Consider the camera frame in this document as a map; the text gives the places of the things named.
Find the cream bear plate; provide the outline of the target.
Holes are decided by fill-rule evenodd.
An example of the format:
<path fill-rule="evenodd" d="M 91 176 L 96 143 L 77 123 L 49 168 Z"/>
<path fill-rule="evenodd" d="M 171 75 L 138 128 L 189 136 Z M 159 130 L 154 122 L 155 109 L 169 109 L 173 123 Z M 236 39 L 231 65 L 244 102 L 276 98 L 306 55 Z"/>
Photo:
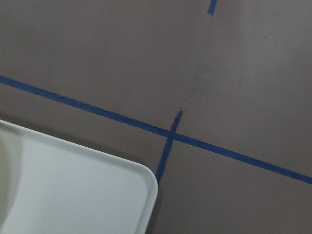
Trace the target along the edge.
<path fill-rule="evenodd" d="M 157 193 L 142 164 L 0 123 L 3 234 L 143 234 Z"/>

